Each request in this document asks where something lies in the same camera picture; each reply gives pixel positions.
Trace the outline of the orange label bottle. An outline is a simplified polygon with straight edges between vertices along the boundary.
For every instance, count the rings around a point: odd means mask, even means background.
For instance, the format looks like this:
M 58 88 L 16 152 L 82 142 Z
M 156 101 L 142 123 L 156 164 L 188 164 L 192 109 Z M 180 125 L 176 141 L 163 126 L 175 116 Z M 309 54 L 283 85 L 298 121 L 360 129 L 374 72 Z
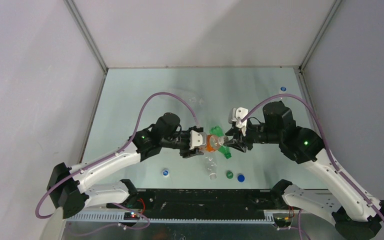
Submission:
M 225 146 L 225 143 L 229 141 L 227 136 L 217 136 L 215 134 L 209 134 L 206 136 L 205 144 L 199 147 L 203 153 L 213 153 Z

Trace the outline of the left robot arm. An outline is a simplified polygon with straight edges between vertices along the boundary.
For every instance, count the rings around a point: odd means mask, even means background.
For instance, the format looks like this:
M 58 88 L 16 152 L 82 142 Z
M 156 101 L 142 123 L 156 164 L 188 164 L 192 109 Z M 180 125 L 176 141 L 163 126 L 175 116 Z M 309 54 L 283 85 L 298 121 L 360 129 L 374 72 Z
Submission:
M 202 127 L 181 130 L 180 118 L 168 112 L 155 124 L 130 136 L 126 148 L 115 150 L 103 157 L 103 161 L 97 159 L 71 167 L 63 162 L 56 165 L 46 189 L 55 208 L 62 208 L 63 219 L 85 208 L 107 203 L 133 208 L 138 202 L 138 194 L 129 179 L 108 185 L 99 182 L 121 169 L 158 155 L 163 148 L 179 150 L 184 159 L 202 155 L 206 137 Z

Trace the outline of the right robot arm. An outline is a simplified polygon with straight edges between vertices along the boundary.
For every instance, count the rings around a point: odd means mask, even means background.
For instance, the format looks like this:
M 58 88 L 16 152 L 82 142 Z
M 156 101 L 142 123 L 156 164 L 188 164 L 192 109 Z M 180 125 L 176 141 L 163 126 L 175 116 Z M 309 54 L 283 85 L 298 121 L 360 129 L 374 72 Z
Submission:
M 241 152 L 255 144 L 275 144 L 299 166 L 313 173 L 330 191 L 329 196 L 307 192 L 281 179 L 271 189 L 271 204 L 277 209 L 296 207 L 332 224 L 347 240 L 371 240 L 383 226 L 384 200 L 363 189 L 339 164 L 323 139 L 313 130 L 297 126 L 292 111 L 283 102 L 262 108 L 264 122 L 246 119 L 248 110 L 233 108 L 227 146 Z

